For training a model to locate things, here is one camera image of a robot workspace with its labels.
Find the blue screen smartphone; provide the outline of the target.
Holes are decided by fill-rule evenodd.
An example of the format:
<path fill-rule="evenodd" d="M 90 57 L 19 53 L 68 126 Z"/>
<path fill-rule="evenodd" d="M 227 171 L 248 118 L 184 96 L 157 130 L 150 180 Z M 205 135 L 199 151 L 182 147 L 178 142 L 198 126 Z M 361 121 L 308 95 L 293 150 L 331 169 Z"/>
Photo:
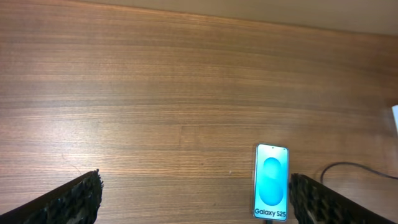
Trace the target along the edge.
<path fill-rule="evenodd" d="M 289 150 L 269 144 L 256 146 L 253 216 L 284 222 L 289 206 Z"/>

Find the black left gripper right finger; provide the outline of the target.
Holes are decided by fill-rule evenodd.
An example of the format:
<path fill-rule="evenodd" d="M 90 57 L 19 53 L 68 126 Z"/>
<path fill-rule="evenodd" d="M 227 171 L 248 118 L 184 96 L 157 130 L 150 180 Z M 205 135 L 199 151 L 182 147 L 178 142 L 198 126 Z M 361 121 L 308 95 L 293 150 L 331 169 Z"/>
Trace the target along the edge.
<path fill-rule="evenodd" d="M 303 174 L 291 175 L 289 200 L 300 224 L 394 224 Z"/>

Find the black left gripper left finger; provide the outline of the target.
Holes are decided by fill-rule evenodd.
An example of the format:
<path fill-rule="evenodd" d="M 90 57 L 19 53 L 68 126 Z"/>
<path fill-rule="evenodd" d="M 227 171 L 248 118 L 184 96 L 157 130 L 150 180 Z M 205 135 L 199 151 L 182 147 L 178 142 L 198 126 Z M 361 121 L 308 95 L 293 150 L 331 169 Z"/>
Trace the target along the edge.
<path fill-rule="evenodd" d="M 94 224 L 102 201 L 99 170 L 76 179 L 1 215 L 3 224 Z"/>

